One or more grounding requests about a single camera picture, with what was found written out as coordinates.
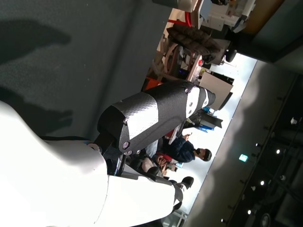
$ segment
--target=seated person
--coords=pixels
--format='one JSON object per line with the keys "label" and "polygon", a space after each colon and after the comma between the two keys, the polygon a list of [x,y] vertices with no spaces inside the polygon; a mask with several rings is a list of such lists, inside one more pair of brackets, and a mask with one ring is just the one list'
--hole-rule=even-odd
{"label": "seated person", "polygon": [[171,145],[167,140],[163,142],[162,153],[170,156],[178,162],[190,162],[196,157],[208,162],[212,158],[212,153],[209,149],[198,148],[188,141],[189,135],[176,138]]}

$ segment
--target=white panel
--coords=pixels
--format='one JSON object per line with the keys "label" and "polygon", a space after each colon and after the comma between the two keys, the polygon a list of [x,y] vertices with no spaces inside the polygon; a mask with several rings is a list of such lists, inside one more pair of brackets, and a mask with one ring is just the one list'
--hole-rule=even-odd
{"label": "white panel", "polygon": [[175,188],[155,183],[145,176],[138,180],[110,176],[107,199],[97,226],[129,227],[154,221],[172,212]]}
{"label": "white panel", "polygon": [[224,25],[224,18],[211,15],[210,27],[218,31],[222,31]]}
{"label": "white panel", "polygon": [[0,226],[88,226],[100,215],[107,167],[75,141],[48,145],[0,102]]}
{"label": "white panel", "polygon": [[[188,216],[186,227],[198,226],[199,223],[203,223],[204,226],[221,226],[222,218],[226,220],[230,218],[231,210],[227,206],[235,205],[243,187],[239,180],[246,180],[254,165],[254,157],[251,154],[259,151],[255,144],[264,142],[268,132],[264,130],[264,126],[273,124],[282,105],[277,97],[286,95],[294,78],[295,75],[288,71],[261,61],[257,62],[207,178]],[[245,86],[236,86],[236,83],[243,82],[240,79],[235,80],[235,94],[243,92]],[[232,105],[236,104],[233,101],[228,102],[225,110],[220,111],[218,116],[225,111],[225,114],[231,114],[231,109],[235,108]],[[223,121],[223,123],[226,129],[227,121]],[[213,146],[218,146],[215,140],[213,140]],[[246,163],[239,160],[241,154],[249,156]]]}

